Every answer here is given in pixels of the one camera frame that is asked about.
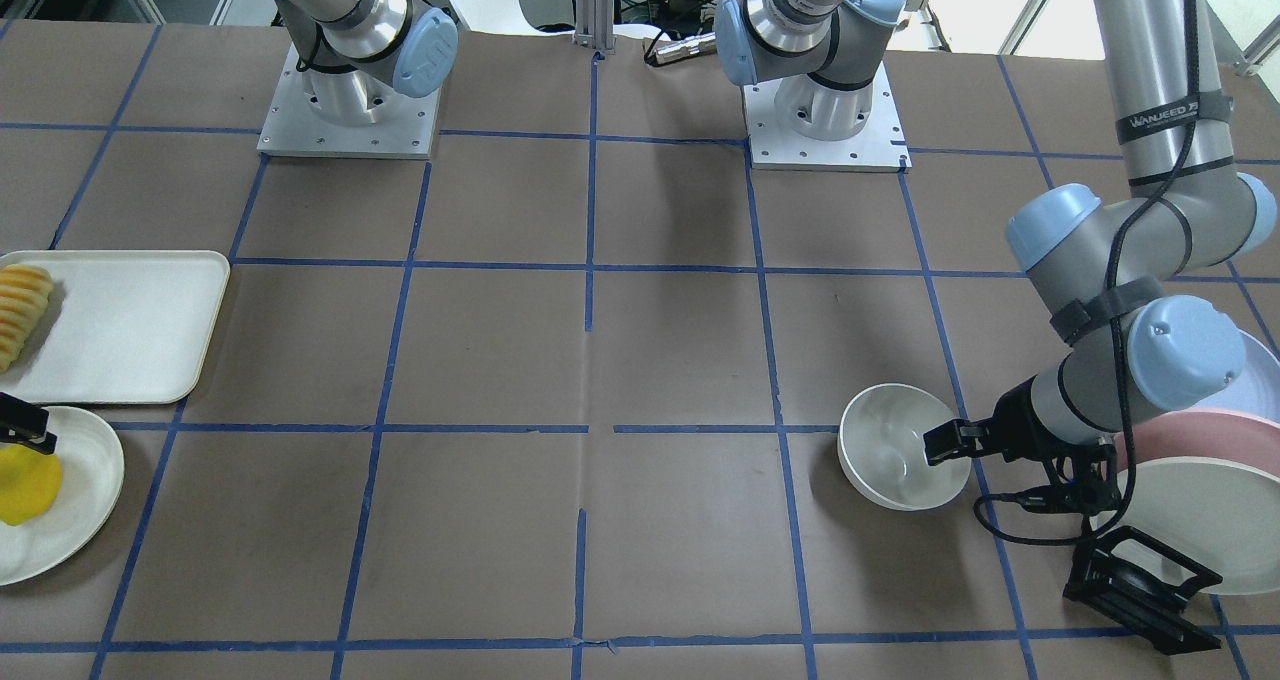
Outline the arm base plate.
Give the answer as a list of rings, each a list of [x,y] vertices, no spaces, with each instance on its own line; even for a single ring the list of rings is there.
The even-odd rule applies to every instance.
[[[751,164],[764,170],[906,172],[913,166],[884,64],[838,92],[810,77],[742,87]]]
[[[294,159],[429,160],[442,92],[399,95],[364,70],[300,70],[289,47],[257,151]]]

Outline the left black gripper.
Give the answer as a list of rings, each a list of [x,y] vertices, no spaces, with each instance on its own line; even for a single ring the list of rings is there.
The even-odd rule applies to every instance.
[[[924,456],[931,467],[956,458],[1001,455],[1007,462],[1028,460],[1044,470],[1043,485],[989,499],[1033,514],[1094,516],[1120,506],[1121,489],[1112,462],[1117,453],[1100,439],[1078,444],[1060,439],[1033,407],[1032,379],[1005,393],[986,421],[948,420],[928,430]]]

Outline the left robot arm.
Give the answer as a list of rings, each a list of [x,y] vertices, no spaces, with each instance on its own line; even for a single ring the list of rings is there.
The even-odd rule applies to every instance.
[[[1021,207],[1005,239],[1069,351],[1005,393],[982,420],[888,423],[849,446],[869,496],[940,490],[951,464],[997,455],[1043,467],[1041,487],[989,502],[1030,512],[1121,514],[1137,493],[1135,426],[1225,389],[1244,368],[1236,324],[1165,282],[1262,245],[1277,200],[1240,173],[1234,102],[1219,76],[1203,0],[1093,0],[1130,197],[1105,204],[1059,184]],[[905,0],[718,0],[719,61],[742,88],[781,85],[794,127],[844,141],[861,120],[824,102],[867,102]]]

